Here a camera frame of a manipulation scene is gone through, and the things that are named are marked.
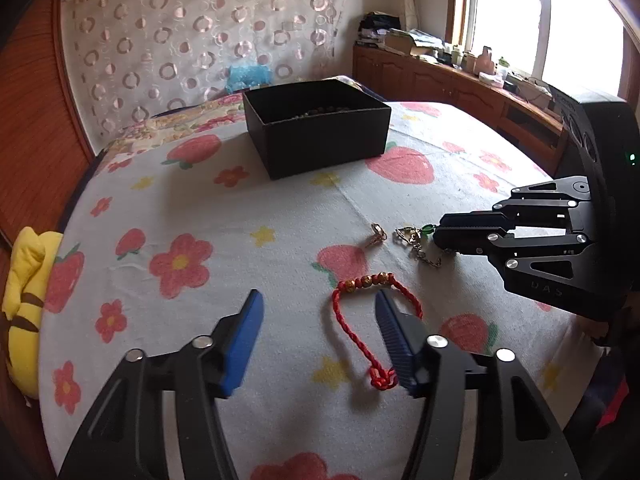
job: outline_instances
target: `black box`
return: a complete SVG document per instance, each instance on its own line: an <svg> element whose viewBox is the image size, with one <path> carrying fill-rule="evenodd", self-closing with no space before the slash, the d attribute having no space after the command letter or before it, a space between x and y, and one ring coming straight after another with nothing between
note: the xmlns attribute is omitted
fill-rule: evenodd
<svg viewBox="0 0 640 480"><path fill-rule="evenodd" d="M244 112L272 180L382 155L391 119L389 106L335 79L251 90Z"/></svg>

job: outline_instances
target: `bed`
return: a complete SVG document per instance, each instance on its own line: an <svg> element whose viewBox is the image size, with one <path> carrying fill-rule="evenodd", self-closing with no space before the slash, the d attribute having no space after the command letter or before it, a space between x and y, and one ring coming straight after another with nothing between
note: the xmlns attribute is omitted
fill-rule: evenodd
<svg viewBox="0 0 640 480"><path fill-rule="evenodd" d="M266 301L262 331L242 387L220 402L239 477L399 478L421 402L399 386L373 389L367 361L330 308L336 280L383 270L420 299L433 332L470 351L513 349L567 422L600 356L574 316L506 292L483 257L430 246L430 257L443 259L435 269L391 236L367 246L371 223L389 234L437 223L548 175L456 108L390 106L382 157L275 182L246 132L239 96L123 131L71 215L47 293L40 402L57 470L127 350L175 351L257 288ZM365 291L343 308L388 365L372 300ZM466 416L458 478L468 471L472 427ZM181 478L175 431L168 456L172 478Z"/></svg>

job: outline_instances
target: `keychain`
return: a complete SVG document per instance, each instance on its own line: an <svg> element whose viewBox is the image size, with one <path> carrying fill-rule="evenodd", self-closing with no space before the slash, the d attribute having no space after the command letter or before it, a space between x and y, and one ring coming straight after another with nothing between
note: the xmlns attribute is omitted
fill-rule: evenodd
<svg viewBox="0 0 640 480"><path fill-rule="evenodd" d="M395 234L397 238L400 238L403 242L411 246L412 252L415 253L419 260L422 260L435 269L439 269L442 265L442 259L438 258L435 262L432 262L428 259L427 253L422 247L422 238L427 239L429 235L433 234L436 227L437 225L434 224L423 225L420 228L401 227L395 230Z"/></svg>

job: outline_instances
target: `small charm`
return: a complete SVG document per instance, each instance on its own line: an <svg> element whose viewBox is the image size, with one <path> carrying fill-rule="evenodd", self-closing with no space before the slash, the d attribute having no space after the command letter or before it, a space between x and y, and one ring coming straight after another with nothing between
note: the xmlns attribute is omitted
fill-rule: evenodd
<svg viewBox="0 0 640 480"><path fill-rule="evenodd" d="M381 244L386 240L385 230L380 227L380 224L371 224L371 228L373 229L373 234L369 237L365 247Z"/></svg>
<svg viewBox="0 0 640 480"><path fill-rule="evenodd" d="M422 247L422 238L428 238L429 235L433 234L436 227L434 224L423 225L419 229L417 227L401 227L396 229L394 234L397 238L411 246L412 253L415 253L419 260L424 261L435 269L439 269L442 265L442 259L438 258L435 262L432 262L428 259L427 253Z"/></svg>

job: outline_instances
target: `red flower print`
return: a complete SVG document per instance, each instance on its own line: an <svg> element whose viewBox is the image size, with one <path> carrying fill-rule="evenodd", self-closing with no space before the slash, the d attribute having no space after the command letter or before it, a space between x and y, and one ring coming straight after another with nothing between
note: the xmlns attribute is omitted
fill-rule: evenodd
<svg viewBox="0 0 640 480"><path fill-rule="evenodd" d="M551 305L548 305L546 303L542 303L542 301L536 301L536 305L540 308L540 310L542 310L543 312L549 312L552 307Z"/></svg>
<svg viewBox="0 0 640 480"><path fill-rule="evenodd" d="M326 463L315 453L299 453L282 465L259 465L250 480L359 480L357 476L327 475Z"/></svg>
<svg viewBox="0 0 640 480"><path fill-rule="evenodd" d="M491 164L494 168L497 168L500 171L511 171L511 168L507 166L499 156L494 155L493 153L482 152L480 160L486 164Z"/></svg>
<svg viewBox="0 0 640 480"><path fill-rule="evenodd" d="M442 143L442 147L449 153L466 153L462 146L454 144L453 142L447 142L446 140Z"/></svg>
<svg viewBox="0 0 640 480"><path fill-rule="evenodd" d="M195 129L195 133L206 132L207 130L212 130L213 128L217 128L219 126L224 126L225 124L233 124L239 121L244 121L243 113L231 113L229 112L227 115L223 117L216 117L213 119L209 119L206 123L201 124Z"/></svg>
<svg viewBox="0 0 640 480"><path fill-rule="evenodd" d="M100 213L104 213L107 211L109 206L111 205L111 200L113 200L113 196L107 196L105 198L101 198L95 204L95 207L91 209L91 215L95 218L100 215Z"/></svg>
<svg viewBox="0 0 640 480"><path fill-rule="evenodd" d="M131 164L132 159L128 158L127 160L123 160L122 162L112 162L110 165L107 166L108 168L108 172L109 173L113 173L116 170L119 170L120 168L126 168L129 164Z"/></svg>
<svg viewBox="0 0 640 480"><path fill-rule="evenodd" d="M53 370L53 383L56 385L56 404L64 405L66 412L73 415L76 404L80 402L80 386L74 381L74 365L71 361L67 361L62 368Z"/></svg>
<svg viewBox="0 0 640 480"><path fill-rule="evenodd" d="M209 271L201 263L212 253L209 242L190 234L178 236L168 253L156 254L149 263L149 272L160 277L160 294L172 300L184 286L196 288L207 283Z"/></svg>
<svg viewBox="0 0 640 480"><path fill-rule="evenodd" d="M236 166L232 170L222 170L213 181L216 184L224 184L225 187L233 187L242 178L247 178L249 174L244 170L242 166Z"/></svg>
<svg viewBox="0 0 640 480"><path fill-rule="evenodd" d="M102 317L95 322L95 331L100 334L105 343L110 343L116 332L122 332L127 327L127 318L122 314L122 302L103 303L100 307Z"/></svg>
<svg viewBox="0 0 640 480"><path fill-rule="evenodd" d="M480 187L484 187L485 189L488 189L489 191L493 191L494 193L498 192L498 186L500 186L500 183L496 182L492 178L489 178L484 173L475 174L474 178L478 181L478 184L480 184Z"/></svg>
<svg viewBox="0 0 640 480"><path fill-rule="evenodd" d="M138 254L146 242L145 234L140 229L130 229L116 245L116 256L119 260L127 254Z"/></svg>
<svg viewBox="0 0 640 480"><path fill-rule="evenodd" d="M242 102L242 92L226 95L218 100L220 106L235 105Z"/></svg>
<svg viewBox="0 0 640 480"><path fill-rule="evenodd" d="M412 112L422 112L423 114L430 115L431 117L440 117L442 112L435 106L429 103L400 103L407 110Z"/></svg>

